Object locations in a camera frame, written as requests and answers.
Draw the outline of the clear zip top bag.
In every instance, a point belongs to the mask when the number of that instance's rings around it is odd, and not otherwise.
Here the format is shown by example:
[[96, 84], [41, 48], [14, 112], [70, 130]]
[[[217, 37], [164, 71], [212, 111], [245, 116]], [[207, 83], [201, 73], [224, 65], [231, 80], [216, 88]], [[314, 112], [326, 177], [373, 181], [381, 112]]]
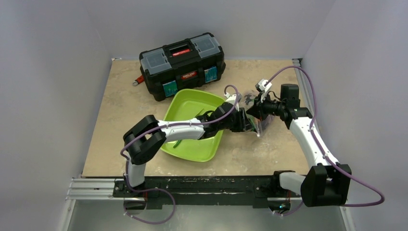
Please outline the clear zip top bag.
[[254, 90], [246, 91], [243, 93], [243, 97], [239, 102], [239, 107], [245, 110], [248, 120], [253, 125], [251, 132], [255, 132], [258, 138], [262, 138], [268, 127], [271, 125], [274, 116], [268, 115], [265, 119], [257, 119], [247, 113], [247, 110], [254, 105], [257, 93]]

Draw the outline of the green plastic tray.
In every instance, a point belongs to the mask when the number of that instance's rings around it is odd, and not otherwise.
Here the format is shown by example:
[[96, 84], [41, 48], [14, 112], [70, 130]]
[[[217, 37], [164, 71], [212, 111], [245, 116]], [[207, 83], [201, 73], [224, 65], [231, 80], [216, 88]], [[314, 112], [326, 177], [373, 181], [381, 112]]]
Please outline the green plastic tray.
[[[174, 96], [164, 120], [188, 120], [206, 111], [214, 111], [224, 101], [224, 98], [206, 91], [183, 89]], [[181, 159], [207, 162], [215, 156], [222, 135], [223, 131], [219, 131], [216, 136], [208, 139], [184, 140], [177, 147], [174, 146], [176, 141], [167, 142], [162, 145], [161, 150]]]

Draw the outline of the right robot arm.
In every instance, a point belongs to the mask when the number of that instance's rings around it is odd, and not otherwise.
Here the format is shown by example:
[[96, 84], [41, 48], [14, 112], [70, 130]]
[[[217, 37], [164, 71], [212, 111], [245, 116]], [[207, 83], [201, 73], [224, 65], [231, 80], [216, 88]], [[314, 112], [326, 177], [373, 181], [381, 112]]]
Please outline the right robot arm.
[[350, 185], [346, 174], [352, 173], [351, 168], [325, 151], [321, 137], [313, 133], [313, 116], [308, 108], [300, 105], [299, 87], [282, 84], [278, 100], [270, 98], [271, 84], [267, 81], [262, 80], [255, 87], [259, 94], [247, 114], [259, 120], [269, 115], [279, 117], [297, 139], [310, 167], [305, 176], [294, 171], [274, 172], [271, 192], [281, 196], [290, 190], [300, 195], [307, 207], [345, 205]]

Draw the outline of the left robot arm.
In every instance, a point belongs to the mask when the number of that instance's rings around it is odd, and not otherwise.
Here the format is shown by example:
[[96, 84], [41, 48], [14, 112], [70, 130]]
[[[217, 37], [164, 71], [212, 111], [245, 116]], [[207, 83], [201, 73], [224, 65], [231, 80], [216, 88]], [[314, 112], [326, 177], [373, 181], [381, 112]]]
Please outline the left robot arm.
[[200, 112], [184, 121], [163, 121], [153, 115], [145, 116], [123, 136], [125, 146], [121, 155], [127, 160], [125, 191], [132, 197], [142, 194], [146, 163], [163, 144], [209, 139], [222, 130], [247, 132], [254, 131], [254, 126], [245, 110], [231, 103], [222, 103], [214, 111]]

